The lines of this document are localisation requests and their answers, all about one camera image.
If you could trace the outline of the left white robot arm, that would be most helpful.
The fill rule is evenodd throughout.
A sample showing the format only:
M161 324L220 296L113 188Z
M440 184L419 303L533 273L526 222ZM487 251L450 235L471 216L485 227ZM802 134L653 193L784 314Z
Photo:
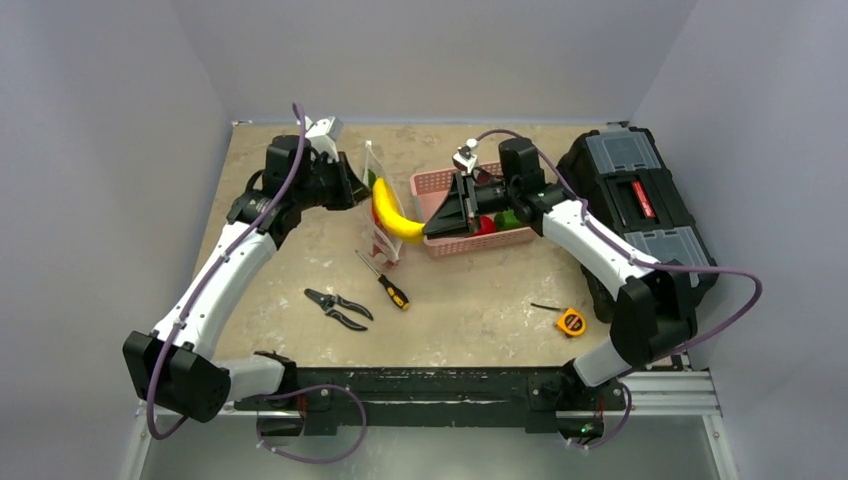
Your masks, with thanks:
M123 356L138 397L198 422L228 402L260 396L284 409L298 382L291 360L256 352L213 361L219 338L247 287L296 228L305 210L351 209L370 195L327 135L280 135L268 145L263 169L233 201L219 239L188 290L148 333L133 332Z

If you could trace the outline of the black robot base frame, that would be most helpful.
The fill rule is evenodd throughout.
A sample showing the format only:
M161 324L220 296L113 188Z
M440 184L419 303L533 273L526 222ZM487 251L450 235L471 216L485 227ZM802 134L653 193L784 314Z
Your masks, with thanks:
M330 436L343 427L510 428L591 434L605 410L626 406L620 376L574 386L563 365L518 367L305 367L281 357L267 393L233 393L238 411L260 415L276 435Z

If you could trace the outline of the clear zip top bag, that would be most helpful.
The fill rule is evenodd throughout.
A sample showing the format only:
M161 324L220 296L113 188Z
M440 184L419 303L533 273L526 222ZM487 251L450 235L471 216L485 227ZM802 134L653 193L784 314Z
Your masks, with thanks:
M390 211L399 215L405 213L398 196L393 190L388 174L380 162L373 142L366 140L363 148L363 163L359 178L366 187L373 190L377 184L376 197L370 197L361 213L363 252L379 269L390 270L396 267L403 256L403 241L395 234L394 228L387 228L383 218Z

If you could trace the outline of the orange toy carrot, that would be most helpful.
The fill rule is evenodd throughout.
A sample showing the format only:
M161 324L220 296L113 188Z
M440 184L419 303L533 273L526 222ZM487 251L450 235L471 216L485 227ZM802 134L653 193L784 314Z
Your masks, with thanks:
M367 180L368 180L369 188L373 189L374 184L377 180L376 173L374 171L370 170L370 169L367 169L366 170L366 177L367 177ZM375 225L378 228L382 228L383 225L380 221L380 218L379 218L379 215L378 215L378 212L377 212L377 209L376 209L376 203L375 203L374 198L371 198L371 215L372 215L372 219L373 219L373 222L375 223Z

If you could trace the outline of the pink plastic basket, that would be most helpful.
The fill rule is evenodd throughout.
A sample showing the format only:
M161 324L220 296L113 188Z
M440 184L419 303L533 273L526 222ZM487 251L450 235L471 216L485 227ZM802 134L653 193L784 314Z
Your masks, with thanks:
M452 167L415 173L409 185L416 209L416 220L428 221L445 199L453 178ZM468 254L476 251L508 247L535 240L537 235L529 227L508 230L492 230L464 238L424 239L423 244L431 258Z

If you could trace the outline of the yellow toy banana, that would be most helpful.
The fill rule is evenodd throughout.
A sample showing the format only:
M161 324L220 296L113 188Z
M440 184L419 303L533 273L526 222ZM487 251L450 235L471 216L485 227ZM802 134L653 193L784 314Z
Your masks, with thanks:
M378 177L372 189L372 198L382 225L398 239L407 243L423 240L424 224L406 218L400 213L394 193L383 177Z

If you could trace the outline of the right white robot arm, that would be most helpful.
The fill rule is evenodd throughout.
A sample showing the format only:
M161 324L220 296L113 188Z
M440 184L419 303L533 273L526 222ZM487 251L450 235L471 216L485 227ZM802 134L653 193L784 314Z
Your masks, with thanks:
M606 340L569 361L561 392L576 407L596 399L601 384L668 355L697 332L688 272L662 263L628 244L594 218L585 201L561 184L546 180L539 151L526 137L498 146L501 174L478 182L473 144L458 149L464 163L449 193L425 223L427 239L468 236L480 217L511 210L538 236L559 245L586 268L613 300Z

